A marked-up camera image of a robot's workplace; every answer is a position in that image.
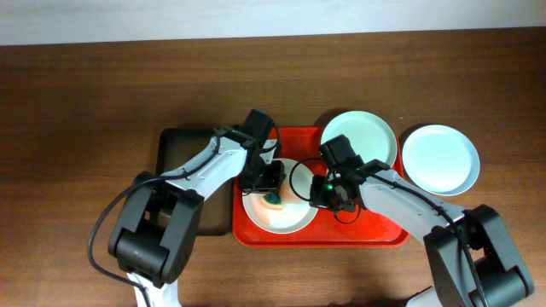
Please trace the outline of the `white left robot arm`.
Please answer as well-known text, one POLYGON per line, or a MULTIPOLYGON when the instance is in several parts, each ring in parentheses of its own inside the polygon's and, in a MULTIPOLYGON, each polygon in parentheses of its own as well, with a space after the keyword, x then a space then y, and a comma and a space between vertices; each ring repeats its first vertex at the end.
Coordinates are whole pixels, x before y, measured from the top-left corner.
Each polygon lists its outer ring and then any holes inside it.
POLYGON ((140 306, 178 306, 177 279, 194 247, 205 201, 233 178, 242 190, 280 187, 281 147, 270 129, 215 130, 206 147, 160 176, 144 172, 117 200, 124 206, 108 243, 140 306))

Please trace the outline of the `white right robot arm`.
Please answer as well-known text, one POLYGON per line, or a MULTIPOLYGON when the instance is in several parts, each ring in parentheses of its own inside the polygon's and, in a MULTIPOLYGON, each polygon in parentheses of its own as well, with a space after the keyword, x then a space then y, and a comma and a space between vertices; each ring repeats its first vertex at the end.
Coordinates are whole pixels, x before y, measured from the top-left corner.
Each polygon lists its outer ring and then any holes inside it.
POLYGON ((394 222, 424 245, 433 285, 407 306, 512 306, 534 283, 500 215, 438 199, 374 160, 315 176, 311 203, 321 209, 361 206, 394 222))

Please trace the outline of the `green yellow sponge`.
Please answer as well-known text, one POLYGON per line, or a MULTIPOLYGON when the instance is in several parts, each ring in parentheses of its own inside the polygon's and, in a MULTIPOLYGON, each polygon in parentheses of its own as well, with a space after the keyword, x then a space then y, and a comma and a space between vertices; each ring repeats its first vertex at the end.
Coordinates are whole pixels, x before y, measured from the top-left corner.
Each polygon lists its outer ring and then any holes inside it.
POLYGON ((276 192, 268 192, 259 200, 260 204, 269 210, 280 211, 284 208, 282 197, 276 192))

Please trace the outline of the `light blue plate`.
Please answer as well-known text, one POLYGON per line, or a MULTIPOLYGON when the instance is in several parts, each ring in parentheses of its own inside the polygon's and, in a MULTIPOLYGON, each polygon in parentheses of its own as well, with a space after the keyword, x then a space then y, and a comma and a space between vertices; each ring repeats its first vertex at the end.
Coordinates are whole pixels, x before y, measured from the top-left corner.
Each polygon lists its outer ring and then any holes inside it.
POLYGON ((405 138, 402 161, 406 174, 431 194, 455 196, 478 180, 480 158, 470 139, 446 125, 424 125, 405 138))

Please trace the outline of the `white plate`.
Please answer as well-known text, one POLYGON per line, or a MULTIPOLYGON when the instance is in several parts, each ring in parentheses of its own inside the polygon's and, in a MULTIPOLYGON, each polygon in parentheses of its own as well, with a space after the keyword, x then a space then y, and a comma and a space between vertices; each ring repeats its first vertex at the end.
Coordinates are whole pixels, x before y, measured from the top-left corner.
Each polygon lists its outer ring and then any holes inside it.
POLYGON ((267 193, 251 193, 242 196, 243 208, 251 221, 259 228, 273 234, 290 234, 307 226, 315 217, 318 209, 309 205, 310 187, 313 173, 305 166, 299 165, 289 175, 296 164, 293 159, 279 158, 284 164, 285 179, 278 193, 282 197, 284 208, 280 211, 264 208, 259 200, 267 193))

